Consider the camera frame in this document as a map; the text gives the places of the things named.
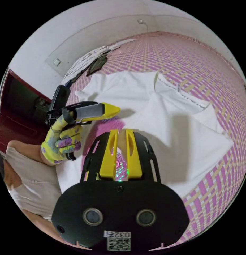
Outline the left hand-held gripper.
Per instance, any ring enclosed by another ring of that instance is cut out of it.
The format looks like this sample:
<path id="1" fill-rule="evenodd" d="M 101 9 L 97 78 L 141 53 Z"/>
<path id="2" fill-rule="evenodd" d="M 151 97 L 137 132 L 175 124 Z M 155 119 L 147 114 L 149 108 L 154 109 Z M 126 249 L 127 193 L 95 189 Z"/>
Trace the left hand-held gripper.
<path id="1" fill-rule="evenodd" d="M 62 115 L 68 125 L 89 125 L 92 121 L 111 119 L 120 111 L 119 107 L 108 103 L 84 101 L 47 111 L 45 123 L 52 126 Z"/>

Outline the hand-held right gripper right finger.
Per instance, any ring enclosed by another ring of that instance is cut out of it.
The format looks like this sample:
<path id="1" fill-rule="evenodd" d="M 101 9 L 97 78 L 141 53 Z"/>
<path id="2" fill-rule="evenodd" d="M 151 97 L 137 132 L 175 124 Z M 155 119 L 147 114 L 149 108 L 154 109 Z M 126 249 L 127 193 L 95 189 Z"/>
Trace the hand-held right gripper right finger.
<path id="1" fill-rule="evenodd" d="M 142 177 L 142 169 L 134 132 L 131 129 L 126 129 L 126 148 L 127 176 L 129 179 L 139 179 Z"/>

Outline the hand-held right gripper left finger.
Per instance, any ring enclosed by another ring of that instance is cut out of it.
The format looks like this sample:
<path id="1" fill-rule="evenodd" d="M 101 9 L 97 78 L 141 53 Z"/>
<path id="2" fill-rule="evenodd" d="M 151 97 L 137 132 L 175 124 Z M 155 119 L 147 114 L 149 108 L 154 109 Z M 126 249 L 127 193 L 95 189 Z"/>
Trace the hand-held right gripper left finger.
<path id="1" fill-rule="evenodd" d="M 114 179 L 116 175 L 118 130 L 111 130 L 107 135 L 104 156 L 100 167 L 100 177 Z"/>

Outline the person's left hand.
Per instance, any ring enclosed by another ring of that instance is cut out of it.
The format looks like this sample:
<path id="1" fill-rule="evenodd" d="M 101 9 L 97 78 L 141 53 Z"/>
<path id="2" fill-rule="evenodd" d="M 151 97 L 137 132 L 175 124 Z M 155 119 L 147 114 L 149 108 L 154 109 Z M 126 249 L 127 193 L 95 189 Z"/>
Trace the person's left hand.
<path id="1" fill-rule="evenodd" d="M 68 153 L 81 149 L 82 126 L 74 124 L 68 127 L 61 115 L 50 127 L 45 140 L 41 144 L 41 155 L 49 165 L 56 165 L 67 159 Z"/>

